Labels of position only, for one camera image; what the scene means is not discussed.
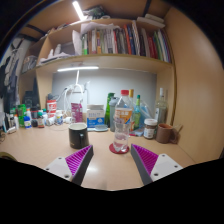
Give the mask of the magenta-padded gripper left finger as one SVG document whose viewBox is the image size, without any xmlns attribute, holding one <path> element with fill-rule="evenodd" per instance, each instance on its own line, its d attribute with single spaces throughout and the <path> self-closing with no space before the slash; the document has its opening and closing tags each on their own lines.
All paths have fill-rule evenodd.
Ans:
<svg viewBox="0 0 224 224">
<path fill-rule="evenodd" d="M 93 146 L 86 146 L 75 153 L 57 157 L 44 170 L 80 186 L 93 157 Z"/>
</svg>

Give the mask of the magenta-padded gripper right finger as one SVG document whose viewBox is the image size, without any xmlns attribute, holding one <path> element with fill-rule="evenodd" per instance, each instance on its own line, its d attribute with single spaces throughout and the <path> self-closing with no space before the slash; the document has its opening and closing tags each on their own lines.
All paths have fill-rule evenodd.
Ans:
<svg viewBox="0 0 224 224">
<path fill-rule="evenodd" d="M 167 154 L 163 153 L 157 155 L 135 144 L 131 145 L 131 155 L 144 185 L 150 184 L 182 169 L 182 166 Z"/>
</svg>

